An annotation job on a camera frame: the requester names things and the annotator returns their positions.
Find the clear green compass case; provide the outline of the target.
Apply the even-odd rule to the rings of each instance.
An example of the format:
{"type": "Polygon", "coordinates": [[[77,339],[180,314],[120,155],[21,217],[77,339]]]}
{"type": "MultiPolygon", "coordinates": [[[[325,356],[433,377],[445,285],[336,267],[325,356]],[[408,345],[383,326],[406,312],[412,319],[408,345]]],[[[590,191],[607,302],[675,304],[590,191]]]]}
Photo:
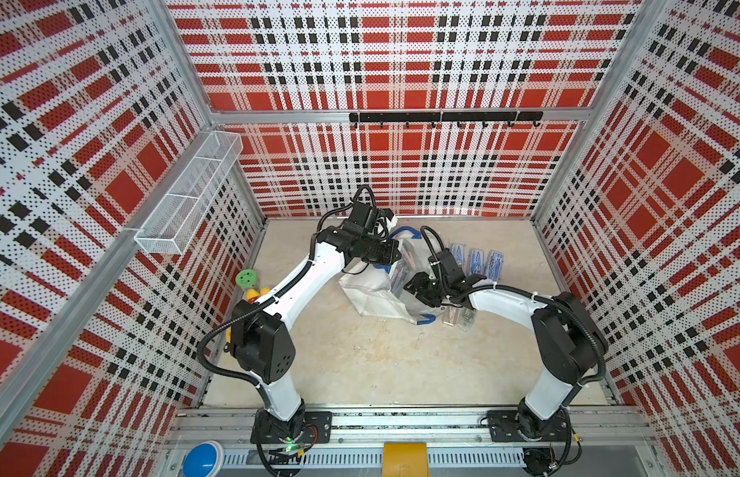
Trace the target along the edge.
{"type": "Polygon", "coordinates": [[[475,317],[477,317],[477,313],[474,310],[461,308],[457,318],[457,327],[463,331],[471,330],[473,324],[475,324],[475,317]]]}

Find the white canvas bag blue handles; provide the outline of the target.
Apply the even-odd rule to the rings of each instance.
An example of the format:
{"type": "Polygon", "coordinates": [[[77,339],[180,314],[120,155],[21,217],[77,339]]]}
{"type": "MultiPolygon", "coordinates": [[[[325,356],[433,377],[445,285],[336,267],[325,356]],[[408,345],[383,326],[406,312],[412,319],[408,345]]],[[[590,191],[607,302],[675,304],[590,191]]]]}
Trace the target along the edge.
{"type": "Polygon", "coordinates": [[[432,255],[422,233],[412,227],[400,227],[391,234],[400,245],[402,257],[391,266],[358,264],[339,280],[339,286],[362,317],[402,319],[414,325],[434,323],[446,309],[434,307],[409,292],[405,286],[423,272],[424,285],[431,285],[434,273],[432,255]]]}

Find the blue compass set case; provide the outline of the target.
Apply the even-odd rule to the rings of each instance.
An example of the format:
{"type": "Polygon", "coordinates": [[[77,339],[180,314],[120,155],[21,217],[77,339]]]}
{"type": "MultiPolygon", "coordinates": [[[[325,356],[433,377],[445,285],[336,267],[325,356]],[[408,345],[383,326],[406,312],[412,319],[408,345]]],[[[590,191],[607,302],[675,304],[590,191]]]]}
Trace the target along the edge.
{"type": "Polygon", "coordinates": [[[503,264],[504,264],[503,253],[497,252],[497,250],[491,250],[486,257],[486,263],[485,263],[486,276],[492,281],[499,282],[499,280],[501,279],[503,264]]]}
{"type": "Polygon", "coordinates": [[[486,255],[484,250],[481,250],[480,248],[472,248],[469,251],[469,259],[467,260],[467,273],[469,275],[485,275],[485,259],[486,255]]]}
{"type": "Polygon", "coordinates": [[[459,242],[453,242],[449,250],[453,254],[457,265],[465,270],[467,268],[467,247],[459,242]]]}

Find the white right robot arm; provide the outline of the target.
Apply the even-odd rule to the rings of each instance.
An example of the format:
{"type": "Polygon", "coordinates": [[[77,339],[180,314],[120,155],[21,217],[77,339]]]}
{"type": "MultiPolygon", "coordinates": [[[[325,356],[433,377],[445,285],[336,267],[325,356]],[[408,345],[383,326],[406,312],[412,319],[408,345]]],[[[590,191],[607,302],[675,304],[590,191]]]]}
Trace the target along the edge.
{"type": "Polygon", "coordinates": [[[532,332],[543,369],[519,403],[519,413],[548,421],[580,389],[606,379],[608,344],[590,313],[571,292],[546,296],[497,283],[484,275],[435,278],[418,272],[405,292],[431,306],[455,305],[498,315],[532,332]]]}

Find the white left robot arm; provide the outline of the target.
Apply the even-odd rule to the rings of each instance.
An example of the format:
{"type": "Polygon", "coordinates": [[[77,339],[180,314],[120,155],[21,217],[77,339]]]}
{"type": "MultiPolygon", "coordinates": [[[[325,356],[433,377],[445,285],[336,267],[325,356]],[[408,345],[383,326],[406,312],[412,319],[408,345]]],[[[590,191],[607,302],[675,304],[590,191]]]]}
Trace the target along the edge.
{"type": "Polygon", "coordinates": [[[293,421],[304,410],[304,400],[290,375],[296,358],[290,331],[298,316],[354,258],[391,266],[401,257],[399,242],[391,238],[381,240],[336,227],[313,234],[308,255],[294,271],[255,303],[239,302],[229,321],[201,338],[198,363],[212,374],[251,384],[270,417],[282,423],[293,421]],[[208,345],[227,330],[240,372],[223,369],[206,357],[208,345]]]}

